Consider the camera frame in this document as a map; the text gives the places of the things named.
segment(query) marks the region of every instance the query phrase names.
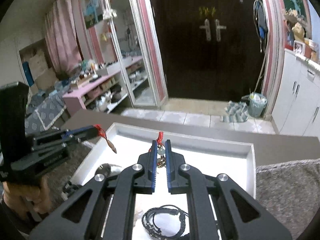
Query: trash can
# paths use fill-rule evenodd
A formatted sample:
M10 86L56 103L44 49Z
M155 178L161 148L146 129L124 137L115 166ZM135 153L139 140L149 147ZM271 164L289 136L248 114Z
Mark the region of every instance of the trash can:
M249 100L248 114L252 117L259 117L267 105L267 98L262 94L251 93Z

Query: doormat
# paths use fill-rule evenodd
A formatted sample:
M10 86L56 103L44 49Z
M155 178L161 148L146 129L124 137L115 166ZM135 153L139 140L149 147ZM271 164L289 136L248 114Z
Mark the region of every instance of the doormat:
M220 116L221 122L246 122L248 120L248 106L244 102L235 103L229 101L225 108L227 115Z
M256 200L297 239L320 207L320 159L259 166L256 176Z

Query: red string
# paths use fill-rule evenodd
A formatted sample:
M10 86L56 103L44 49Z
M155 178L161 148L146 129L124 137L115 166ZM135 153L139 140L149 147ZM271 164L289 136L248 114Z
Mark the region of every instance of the red string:
M159 132L158 139L156 140L158 146L160 145L163 146L162 139L163 139L163 132Z
M94 127L97 128L99 136L107 139L106 132L101 128L101 126L99 124L95 124Z

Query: black cable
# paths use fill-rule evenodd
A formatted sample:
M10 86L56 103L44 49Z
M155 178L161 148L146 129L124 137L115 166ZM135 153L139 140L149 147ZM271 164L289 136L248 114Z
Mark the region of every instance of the black cable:
M170 215L179 215L180 220L180 229L174 236L164 236L161 234L161 228L159 228L155 224L155 215L156 214L170 214ZM165 239L176 239L180 237L184 230L186 229L186 216L189 217L189 214L182 209L178 208L174 205L163 205L158 208L151 208L142 216L142 224L143 227L148 231L148 233L158 239L165 240Z

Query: dark wooden door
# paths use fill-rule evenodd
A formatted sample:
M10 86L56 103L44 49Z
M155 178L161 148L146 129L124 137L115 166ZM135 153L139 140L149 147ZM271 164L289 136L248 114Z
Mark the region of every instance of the dark wooden door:
M263 61L255 0L150 1L170 97L239 101L254 89Z

